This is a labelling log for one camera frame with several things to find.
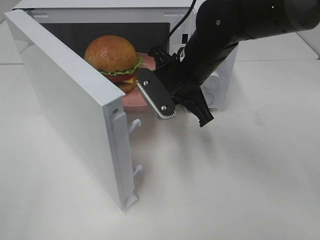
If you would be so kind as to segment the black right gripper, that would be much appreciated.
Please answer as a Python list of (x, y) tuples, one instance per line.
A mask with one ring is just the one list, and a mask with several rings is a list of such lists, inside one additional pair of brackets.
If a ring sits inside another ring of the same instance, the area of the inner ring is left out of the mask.
[(168, 91), (175, 104), (183, 105), (198, 118), (203, 127), (214, 119), (203, 97), (200, 84), (180, 68), (177, 54), (159, 53), (155, 57), (156, 77)]

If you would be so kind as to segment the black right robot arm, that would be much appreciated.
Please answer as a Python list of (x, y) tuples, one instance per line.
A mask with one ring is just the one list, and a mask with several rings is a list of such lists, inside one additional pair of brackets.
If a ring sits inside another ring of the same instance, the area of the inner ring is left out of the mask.
[(201, 85), (239, 42), (311, 30), (319, 22), (317, 0), (206, 0), (185, 46), (158, 55), (155, 75), (173, 104), (183, 105), (204, 126), (213, 116)]

